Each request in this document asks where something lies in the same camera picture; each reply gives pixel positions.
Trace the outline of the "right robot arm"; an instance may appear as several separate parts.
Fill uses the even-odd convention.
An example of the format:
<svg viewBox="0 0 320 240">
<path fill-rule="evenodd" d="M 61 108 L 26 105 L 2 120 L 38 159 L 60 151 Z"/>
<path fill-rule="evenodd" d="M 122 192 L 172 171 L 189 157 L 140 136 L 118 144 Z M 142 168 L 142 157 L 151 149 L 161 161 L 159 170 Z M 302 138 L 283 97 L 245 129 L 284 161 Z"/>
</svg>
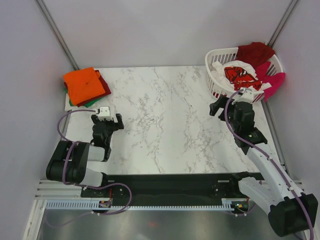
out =
<svg viewBox="0 0 320 240">
<path fill-rule="evenodd" d="M 230 193 L 235 197 L 244 194 L 254 201 L 267 214 L 271 228 L 279 237 L 308 230 L 310 239 L 314 239 L 318 200 L 312 193 L 306 194 L 274 160 L 267 139 L 255 127 L 252 104 L 220 96 L 209 107 L 211 116 L 222 109 L 218 118 L 226 123 L 236 145 L 255 164 L 268 185 L 265 188 L 248 172 L 241 172 L 232 177 Z"/>
</svg>

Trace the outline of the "pink t-shirt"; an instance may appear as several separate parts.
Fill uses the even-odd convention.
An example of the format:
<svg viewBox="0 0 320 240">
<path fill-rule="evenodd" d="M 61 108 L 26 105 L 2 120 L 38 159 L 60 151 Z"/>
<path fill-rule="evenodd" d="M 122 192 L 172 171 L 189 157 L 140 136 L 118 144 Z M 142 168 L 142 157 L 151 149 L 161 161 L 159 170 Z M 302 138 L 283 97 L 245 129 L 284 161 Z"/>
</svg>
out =
<svg viewBox="0 0 320 240">
<path fill-rule="evenodd" d="M 267 75 L 267 70 L 271 65 L 270 61 L 257 66 L 255 68 L 256 77 L 262 84 L 269 84 L 270 87 L 265 88 L 264 91 L 264 102 L 267 102 L 268 98 L 272 97 L 280 86 L 285 81 L 286 74 L 284 72 L 279 72 L 275 75 Z"/>
</svg>

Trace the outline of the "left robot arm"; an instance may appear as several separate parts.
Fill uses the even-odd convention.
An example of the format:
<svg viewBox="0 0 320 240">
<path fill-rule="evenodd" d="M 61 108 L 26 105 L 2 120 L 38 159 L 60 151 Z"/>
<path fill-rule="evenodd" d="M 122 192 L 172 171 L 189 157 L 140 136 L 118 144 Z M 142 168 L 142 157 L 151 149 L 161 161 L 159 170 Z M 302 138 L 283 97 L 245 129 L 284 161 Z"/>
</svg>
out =
<svg viewBox="0 0 320 240">
<path fill-rule="evenodd" d="M 61 140 L 47 165 L 46 178 L 66 185 L 88 186 L 99 197 L 106 196 L 110 185 L 104 181 L 104 174 L 91 170 L 89 162 L 107 162 L 111 155 L 112 134 L 124 129 L 122 115 L 114 120 L 109 115 L 95 113 L 91 142 Z"/>
</svg>

